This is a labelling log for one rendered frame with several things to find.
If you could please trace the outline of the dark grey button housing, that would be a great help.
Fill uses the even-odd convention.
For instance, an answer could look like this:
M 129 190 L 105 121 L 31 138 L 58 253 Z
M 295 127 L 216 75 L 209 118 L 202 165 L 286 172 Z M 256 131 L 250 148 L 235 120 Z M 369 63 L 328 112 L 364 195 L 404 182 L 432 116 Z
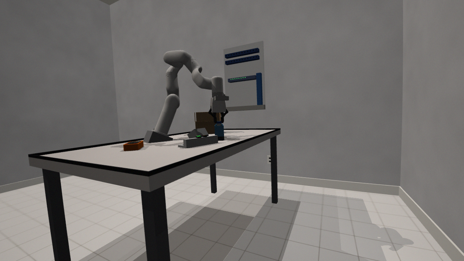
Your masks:
M 189 134 L 187 134 L 189 138 L 196 138 L 196 136 L 207 135 L 207 130 L 205 128 L 193 129 Z

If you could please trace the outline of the orange digital multimeter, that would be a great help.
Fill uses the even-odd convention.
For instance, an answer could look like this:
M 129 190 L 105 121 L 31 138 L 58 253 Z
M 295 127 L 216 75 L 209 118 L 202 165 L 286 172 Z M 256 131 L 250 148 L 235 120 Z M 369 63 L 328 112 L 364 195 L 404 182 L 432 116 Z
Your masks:
M 123 144 L 123 151 L 139 150 L 144 146 L 144 141 L 130 141 Z

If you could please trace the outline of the black table edge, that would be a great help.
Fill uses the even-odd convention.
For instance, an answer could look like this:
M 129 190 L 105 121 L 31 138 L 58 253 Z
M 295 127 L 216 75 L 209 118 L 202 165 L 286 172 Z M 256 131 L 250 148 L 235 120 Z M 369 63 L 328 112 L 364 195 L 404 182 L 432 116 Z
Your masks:
M 52 157 L 40 156 L 40 155 L 47 155 L 47 154 L 52 154 L 52 153 L 59 153 L 59 152 L 66 152 L 66 151 L 72 151 L 72 150 L 81 150 L 81 149 L 86 149 L 86 148 L 93 148 L 93 147 L 99 147 L 99 146 L 106 146 L 106 145 L 111 145 L 111 144 L 120 144 L 120 143 L 125 143 L 125 142 L 130 142 L 130 141 L 139 141 L 139 140 L 144 140 L 144 138 L 135 139 L 135 140 L 126 140 L 126 141 L 112 142 L 112 143 L 106 143 L 106 144 L 96 144 L 96 145 L 91 145 L 91 146 L 83 146 L 83 147 L 71 148 L 71 149 L 65 149 L 65 150 L 55 150 L 55 151 L 49 151 L 49 152 L 34 153 L 34 154 L 29 154 L 28 157 L 31 157 L 31 158 L 38 158 L 38 159 L 45 159 L 45 160 L 56 161 L 56 162 L 64 162 L 64 163 L 68 163 L 68 164 L 71 164 L 71 165 L 80 165 L 80 166 L 86 166 L 86 167 L 95 167 L 95 168 L 102 169 L 102 170 L 111 170 L 111 171 L 117 171 L 117 172 L 122 172 L 122 173 L 129 173 L 129 174 L 136 174 L 136 175 L 142 175 L 142 176 L 148 176 L 148 177 L 149 177 L 149 176 L 152 176 L 152 175 L 154 175 L 154 174 L 161 173 L 161 172 L 163 172 L 163 171 L 169 170 L 169 169 L 171 169 L 171 168 L 173 168 L 173 167 L 177 167 L 177 166 L 183 165 L 183 164 L 185 164 L 185 163 L 187 163 L 187 162 L 191 162 L 191 161 L 194 161 L 194 160 L 196 160 L 196 159 L 203 158 L 203 157 L 205 157 L 205 156 L 214 154 L 214 153 L 216 153 L 216 152 L 225 150 L 225 149 L 227 149 L 227 148 L 236 146 L 236 145 L 238 145 L 238 144 L 241 144 L 241 143 L 244 143 L 244 142 L 253 140 L 253 139 L 255 139 L 255 138 L 258 138 L 258 137 L 261 137 L 261 136 L 267 135 L 267 134 L 269 134 L 269 133 L 276 132 L 276 131 L 280 130 L 280 128 L 251 128 L 251 129 L 274 129 L 274 130 L 271 131 L 271 132 L 267 132 L 267 133 L 264 133 L 264 134 L 261 134 L 261 135 L 258 135 L 258 136 L 255 136 L 255 137 L 246 139 L 246 140 L 239 141 L 239 142 L 234 143 L 234 144 L 230 144 L 230 145 L 227 145 L 227 146 L 218 148 L 218 149 L 216 149 L 216 150 L 212 150 L 212 151 L 209 151 L 209 152 L 206 152 L 206 153 L 203 153 L 203 154 L 200 154 L 200 155 L 197 155 L 197 156 L 188 158 L 188 159 L 184 159 L 184 160 L 181 160 L 181 161 L 178 161 L 178 162 L 174 162 L 174 163 L 172 163 L 172 164 L 170 164 L 170 165 L 163 166 L 163 167 L 159 167 L 159 168 L 157 168 L 157 169 L 155 169 L 155 170 L 151 170 L 151 171 L 134 170 L 134 169 L 128 169 L 128 168 L 125 168 L 125 167 L 115 167 L 115 166 L 108 166 L 108 165 L 98 165 L 98 164 L 90 163 L 90 162 L 80 162 L 80 161 L 73 161 L 73 160 L 67 160 L 67 159 L 60 159 L 60 158 L 52 158 Z

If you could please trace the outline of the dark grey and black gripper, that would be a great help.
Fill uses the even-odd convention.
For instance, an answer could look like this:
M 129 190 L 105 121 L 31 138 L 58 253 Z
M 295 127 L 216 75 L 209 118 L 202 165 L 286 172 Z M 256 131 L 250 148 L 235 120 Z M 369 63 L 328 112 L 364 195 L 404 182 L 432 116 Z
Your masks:
M 224 123 L 224 117 L 228 113 L 225 100 L 214 100 L 212 97 L 208 113 L 214 118 L 214 123 L 217 123 L 216 113 L 221 113 L 221 123 Z

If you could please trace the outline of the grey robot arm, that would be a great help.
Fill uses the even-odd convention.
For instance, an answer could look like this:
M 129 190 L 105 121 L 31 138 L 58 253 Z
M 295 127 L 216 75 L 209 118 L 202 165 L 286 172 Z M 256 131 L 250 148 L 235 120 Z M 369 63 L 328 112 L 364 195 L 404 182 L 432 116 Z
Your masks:
M 229 100 L 229 96 L 223 93 L 223 79 L 214 76 L 205 78 L 200 73 L 202 66 L 195 58 L 184 50 L 168 51 L 163 56 L 164 62 L 171 65 L 166 72 L 167 98 L 153 132 L 167 135 L 172 124 L 176 109 L 180 106 L 179 87 L 177 74 L 183 65 L 192 73 L 192 79 L 199 88 L 212 90 L 214 100 Z

